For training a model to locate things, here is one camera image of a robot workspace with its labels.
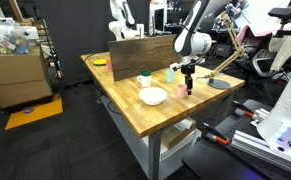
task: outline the wooden table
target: wooden table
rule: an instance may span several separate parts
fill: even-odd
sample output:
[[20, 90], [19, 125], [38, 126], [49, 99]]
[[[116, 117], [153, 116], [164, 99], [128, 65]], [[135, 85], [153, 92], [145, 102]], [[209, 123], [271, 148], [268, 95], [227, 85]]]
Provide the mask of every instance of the wooden table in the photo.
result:
[[[244, 84], [243, 80], [221, 75], [215, 79], [227, 81], [231, 84], [231, 88], [227, 90], [212, 88], [207, 85], [208, 79], [195, 79], [198, 75], [208, 74], [210, 70], [196, 66], [196, 73], [192, 75], [192, 95], [179, 98], [176, 95], [176, 88], [178, 84], [184, 83], [184, 75], [177, 71], [175, 81], [167, 83], [165, 81], [165, 69], [162, 69], [152, 72], [151, 86], [165, 89], [168, 94], [167, 99], [157, 106], [149, 106], [138, 97], [142, 86], [136, 80], [136, 76], [114, 82], [113, 74], [107, 70], [106, 66], [94, 66], [92, 64], [94, 60], [107, 59], [109, 57], [109, 53], [81, 56], [93, 74], [94, 80], [98, 82], [110, 98], [101, 96], [101, 101], [108, 105], [110, 100], [112, 100], [115, 104], [114, 108], [117, 108], [121, 113], [116, 114], [109, 111], [149, 179], [166, 178], [182, 165], [180, 160], [181, 154], [178, 157], [177, 153], [175, 153], [175, 158], [172, 157], [161, 163], [159, 162], [161, 133], [163, 129], [204, 109], [212, 102], [223, 98], [220, 113], [217, 115], [219, 119], [222, 119], [224, 117], [224, 111], [222, 110], [229, 106], [231, 100], [226, 97], [231, 97], [233, 92]], [[140, 139], [145, 136], [149, 137], [148, 147]]]

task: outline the yellow object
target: yellow object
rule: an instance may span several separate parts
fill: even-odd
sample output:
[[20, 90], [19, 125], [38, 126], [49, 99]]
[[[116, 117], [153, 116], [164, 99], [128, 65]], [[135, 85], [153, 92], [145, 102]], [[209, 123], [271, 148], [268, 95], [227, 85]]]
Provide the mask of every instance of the yellow object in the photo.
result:
[[95, 66], [104, 66], [104, 65], [106, 65], [106, 59], [95, 60], [95, 61], [93, 61], [93, 64]]
[[62, 99], [58, 97], [59, 95], [55, 95], [52, 102], [31, 107], [33, 108], [33, 112], [31, 113], [25, 114], [24, 111], [12, 113], [9, 117], [5, 130], [62, 113]]

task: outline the floor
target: floor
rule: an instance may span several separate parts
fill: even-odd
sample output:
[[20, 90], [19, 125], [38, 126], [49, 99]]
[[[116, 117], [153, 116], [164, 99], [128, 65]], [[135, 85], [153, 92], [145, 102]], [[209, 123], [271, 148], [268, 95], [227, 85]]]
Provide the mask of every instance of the floor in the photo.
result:
[[[277, 100], [285, 84], [268, 83]], [[4, 131], [9, 113], [0, 110], [0, 180], [147, 179], [105, 107], [97, 104], [93, 85], [74, 88], [77, 93], [68, 87], [61, 94], [62, 114], [15, 129]], [[254, 98], [247, 87], [234, 96], [240, 102]], [[194, 118], [212, 122], [215, 106]], [[198, 178], [182, 167], [167, 179]]]

